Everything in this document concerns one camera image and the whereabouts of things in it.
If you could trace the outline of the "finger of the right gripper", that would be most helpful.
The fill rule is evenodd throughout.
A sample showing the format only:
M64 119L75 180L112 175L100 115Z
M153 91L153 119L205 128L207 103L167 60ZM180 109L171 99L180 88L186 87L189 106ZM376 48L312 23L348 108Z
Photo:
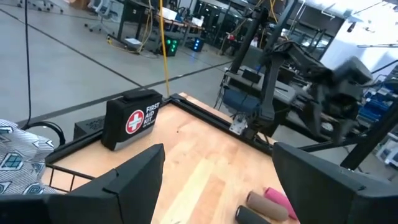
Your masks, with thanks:
M318 90L312 90L313 103L312 103L312 125L311 130L315 136L320 135L321 130L321 112L322 112L322 94Z
M337 143L341 143L343 138L352 130L354 127L354 120L352 119L341 119L338 123L337 128Z

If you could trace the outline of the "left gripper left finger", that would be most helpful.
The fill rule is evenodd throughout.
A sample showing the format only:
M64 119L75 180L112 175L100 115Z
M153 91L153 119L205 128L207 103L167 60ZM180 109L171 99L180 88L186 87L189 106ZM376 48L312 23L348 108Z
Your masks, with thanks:
M46 201L52 223L150 223L162 184L163 144L154 144L109 172Z

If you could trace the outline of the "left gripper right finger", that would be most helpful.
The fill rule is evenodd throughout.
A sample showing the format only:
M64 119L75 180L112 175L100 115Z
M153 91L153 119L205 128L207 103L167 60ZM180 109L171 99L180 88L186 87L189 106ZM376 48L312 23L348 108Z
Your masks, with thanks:
M397 186L286 143L272 161L300 223L397 224Z

